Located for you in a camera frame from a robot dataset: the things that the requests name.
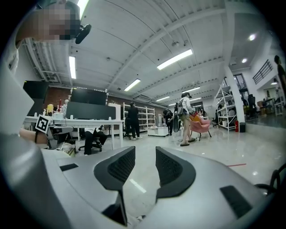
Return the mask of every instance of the fire extinguisher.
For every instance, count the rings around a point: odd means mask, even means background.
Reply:
[[[234,124],[236,125],[236,132],[238,132],[238,129],[239,129],[239,127],[238,127],[238,121],[236,120],[236,121],[234,122]]]

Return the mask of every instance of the ceiling light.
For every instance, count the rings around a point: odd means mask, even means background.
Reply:
[[[156,102],[161,101],[161,100],[163,100],[163,99],[167,99],[167,98],[170,98],[170,96],[167,96],[167,97],[164,97],[164,98],[158,99],[158,100],[156,100]]]
[[[201,99],[201,98],[190,99],[190,102],[191,102],[191,101],[194,101],[194,100],[198,100],[198,99]]]
[[[136,79],[132,84],[130,84],[124,91],[129,91],[131,88],[133,88],[136,84],[138,84],[141,80]]]
[[[193,88],[193,89],[191,89],[191,90],[187,90],[187,91],[183,91],[182,93],[189,92],[189,91],[194,91],[194,90],[197,90],[197,89],[200,89],[200,87]]]
[[[73,56],[70,56],[70,71],[71,71],[71,77],[73,79],[76,79],[76,58]]]
[[[185,57],[187,57],[189,55],[192,55],[192,54],[193,54],[192,50],[189,49],[188,51],[183,52],[183,53],[181,53],[179,55],[176,55],[175,57],[167,60],[166,62],[164,62],[162,64],[160,64],[159,66],[157,66],[157,68],[159,70],[161,70],[161,69],[167,67],[168,65],[173,64],[174,62],[177,62],[178,60],[181,60],[181,59],[183,59],[183,58],[185,58]]]
[[[253,41],[255,39],[255,35],[254,34],[251,34],[250,36],[249,36],[249,40],[250,41]]]
[[[87,4],[88,4],[88,0],[79,0],[77,3],[77,5],[80,8],[80,19],[81,19],[82,15],[84,14],[84,10],[85,10],[85,7]]]

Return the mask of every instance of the computer monitor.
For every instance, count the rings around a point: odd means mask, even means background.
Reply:
[[[44,103],[48,87],[48,82],[25,81],[23,89],[32,99],[42,99]]]
[[[71,102],[105,105],[106,92],[76,88],[72,90]]]

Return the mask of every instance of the white desk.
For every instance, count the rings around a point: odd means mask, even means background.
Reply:
[[[36,123],[37,117],[26,116],[24,123]],[[111,144],[112,149],[114,147],[114,125],[119,125],[119,138],[120,138],[120,147],[123,147],[123,120],[85,120],[85,119],[53,119],[54,123],[57,125],[63,125],[73,128],[88,128],[98,125],[111,125]]]

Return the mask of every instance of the red line on floor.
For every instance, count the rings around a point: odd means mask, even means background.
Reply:
[[[241,165],[246,165],[246,163],[245,164],[237,164],[237,165],[227,165],[227,167],[241,166]]]

